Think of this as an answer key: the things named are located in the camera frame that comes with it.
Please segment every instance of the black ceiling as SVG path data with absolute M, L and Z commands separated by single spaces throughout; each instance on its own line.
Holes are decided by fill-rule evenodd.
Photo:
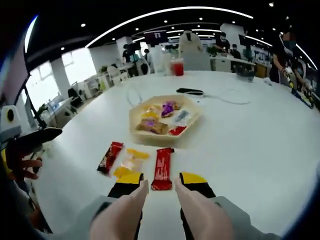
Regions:
M 263 37 L 265 42 L 272 42 L 275 33 L 282 31 L 286 16 L 296 27 L 296 38 L 298 44 L 308 53 L 308 55 L 317 64 L 319 57 L 314 47 L 318 46 L 317 38 L 312 37 L 311 33 L 315 27 L 311 23 L 312 15 L 316 16 L 316 8 L 310 6 L 306 1 L 273 1 L 274 7 L 269 7 L 270 0 L 256 1 L 236 1 L 220 3 L 208 3 L 208 1 L 197 1 L 196 6 L 217 7 L 238 11 L 254 17 L 250 19 L 234 13 L 197 9 L 197 10 L 178 10 L 165 13 L 154 14 L 134 22 L 128 23 L 113 32 L 110 32 L 100 40 L 95 42 L 91 47 L 101 46 L 112 43 L 112 38 L 118 39 L 123 36 L 136 35 L 138 38 L 142 36 L 142 32 L 160 28 L 168 31 L 183 29 L 177 24 L 192 23 L 191 27 L 197 27 L 200 24 L 201 29 L 219 29 L 222 23 L 232 23 L 244 26 L 248 30 L 247 35 L 258 39 Z M 77 48 L 84 47 L 91 40 L 109 30 L 110 28 L 134 17 L 147 14 L 153 11 L 185 7 L 185 4 L 172 4 L 161 1 L 161 4 L 155 2 L 137 2 L 137 3 L 97 3 L 94 0 L 68 1 L 63 4 L 50 3 L 48 9 L 44 9 L 38 13 L 38 18 L 33 28 L 27 51 L 27 58 L 32 57 L 29 63 L 31 68 L 47 60 L 58 58 L 63 52 L 68 52 Z M 70 40 L 77 39 L 76 42 L 68 43 Z

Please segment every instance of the red snack bar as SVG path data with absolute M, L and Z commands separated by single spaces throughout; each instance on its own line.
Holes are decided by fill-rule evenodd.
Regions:
M 187 127 L 186 126 L 177 126 L 174 129 L 169 131 L 169 134 L 173 135 L 173 136 L 177 136 L 180 133 L 182 133 Z
M 108 175 L 123 146 L 123 143 L 113 141 L 108 151 L 103 156 L 97 170 Z
M 154 180 L 151 184 L 152 190 L 170 190 L 170 154 L 175 150 L 171 147 L 157 150 L 156 163 L 154 170 Z

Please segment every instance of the red snack wrapper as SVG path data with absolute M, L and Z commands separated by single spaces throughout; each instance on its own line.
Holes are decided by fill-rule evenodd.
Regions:
M 171 147 L 157 150 L 156 163 L 154 170 L 154 180 L 151 184 L 152 190 L 170 190 L 170 154 L 175 150 Z
M 169 131 L 169 134 L 173 135 L 173 136 L 177 136 L 180 133 L 182 133 L 187 127 L 186 126 L 177 126 L 174 129 Z
M 97 170 L 108 175 L 123 146 L 123 143 L 113 141 L 101 160 Z

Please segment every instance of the ceiling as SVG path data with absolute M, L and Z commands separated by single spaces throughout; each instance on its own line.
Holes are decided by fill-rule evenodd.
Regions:
M 307 14 L 312 16 L 312 11 L 316 14 L 316 8 L 310 7 L 305 1 L 274 1 L 274 7 L 269 6 L 267 0 L 260 1 L 238 1 L 211 3 L 208 1 L 197 1 L 197 6 L 224 8 L 238 11 L 254 18 L 250 19 L 234 13 L 208 9 L 188 9 L 163 12 L 153 14 L 136 21 L 130 22 L 124 26 L 108 33 L 90 47 L 102 46 L 115 43 L 114 39 L 123 36 L 133 36 L 139 38 L 143 32 L 157 28 L 167 31 L 182 30 L 189 23 L 188 27 L 196 29 L 200 25 L 201 29 L 219 30 L 222 23 L 243 26 L 248 31 L 247 35 L 261 39 L 267 43 L 273 42 L 275 35 L 282 31 L 286 16 L 296 28 L 297 43 L 307 52 L 316 65 L 319 63 L 319 57 L 315 47 L 317 39 L 311 36 L 313 24 L 310 19 L 301 17 Z M 181 4 L 172 4 L 161 1 L 156 5 L 150 2 L 139 3 L 101 3 L 95 0 L 57 2 L 50 5 L 49 9 L 41 10 L 33 27 L 29 41 L 29 47 L 26 57 L 28 59 L 29 69 L 39 64 L 59 58 L 64 52 L 69 52 L 77 48 L 83 48 L 100 34 L 113 28 L 114 26 L 130 20 L 137 16 L 150 12 L 164 10 L 176 7 L 185 7 Z M 178 33 L 171 33 L 168 36 L 177 36 Z M 297 50 L 296 54 L 302 56 L 306 62 L 310 62 L 304 55 Z

